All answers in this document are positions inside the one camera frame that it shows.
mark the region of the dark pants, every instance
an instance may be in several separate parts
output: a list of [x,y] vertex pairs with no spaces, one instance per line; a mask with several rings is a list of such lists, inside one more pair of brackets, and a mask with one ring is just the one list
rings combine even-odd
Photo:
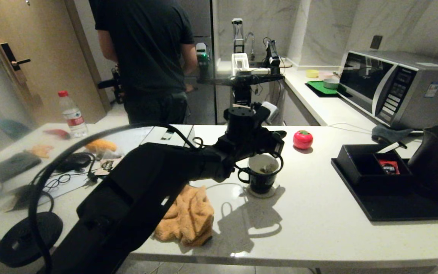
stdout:
[[126,95],[125,110],[130,124],[142,122],[184,123],[187,111],[185,92]]

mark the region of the red bottle cap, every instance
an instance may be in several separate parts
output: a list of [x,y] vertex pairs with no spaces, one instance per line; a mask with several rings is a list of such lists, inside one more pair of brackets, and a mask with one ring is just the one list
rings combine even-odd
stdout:
[[59,91],[59,97],[66,97],[68,96],[68,92],[66,90]]

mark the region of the orange towel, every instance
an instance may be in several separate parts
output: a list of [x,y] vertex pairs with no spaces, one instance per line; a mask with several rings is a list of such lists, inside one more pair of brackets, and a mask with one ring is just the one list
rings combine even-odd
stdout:
[[155,229],[160,241],[179,239],[184,246],[201,246],[212,237],[214,209],[200,188],[186,185]]

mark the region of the green tray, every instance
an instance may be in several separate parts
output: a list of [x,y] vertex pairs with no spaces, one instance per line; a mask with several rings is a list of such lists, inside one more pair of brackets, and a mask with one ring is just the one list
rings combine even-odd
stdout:
[[323,81],[308,81],[307,83],[323,94],[337,94],[337,90],[325,88]]

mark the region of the kitchen faucet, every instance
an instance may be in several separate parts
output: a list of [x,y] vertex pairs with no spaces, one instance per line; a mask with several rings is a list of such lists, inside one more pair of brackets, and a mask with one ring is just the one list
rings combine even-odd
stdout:
[[248,42],[248,38],[249,38],[250,35],[252,37],[252,43],[251,43],[251,61],[254,61],[254,34],[251,31],[248,32],[248,34],[246,35],[244,43]]

